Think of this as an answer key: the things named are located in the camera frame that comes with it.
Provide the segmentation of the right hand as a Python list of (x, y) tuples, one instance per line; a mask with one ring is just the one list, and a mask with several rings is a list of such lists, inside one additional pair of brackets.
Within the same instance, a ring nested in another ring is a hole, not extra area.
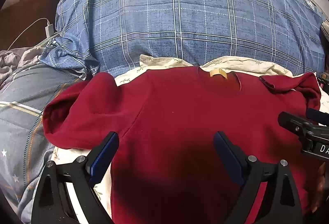
[(324, 201), (324, 186), (326, 183), (326, 178), (325, 178), (325, 174), (326, 174), (326, 164), (327, 163), (323, 163), (317, 172), (317, 185), (316, 185), (316, 192), (315, 192), (315, 196), (311, 205), (311, 212), (315, 213), (320, 205), (323, 203)]

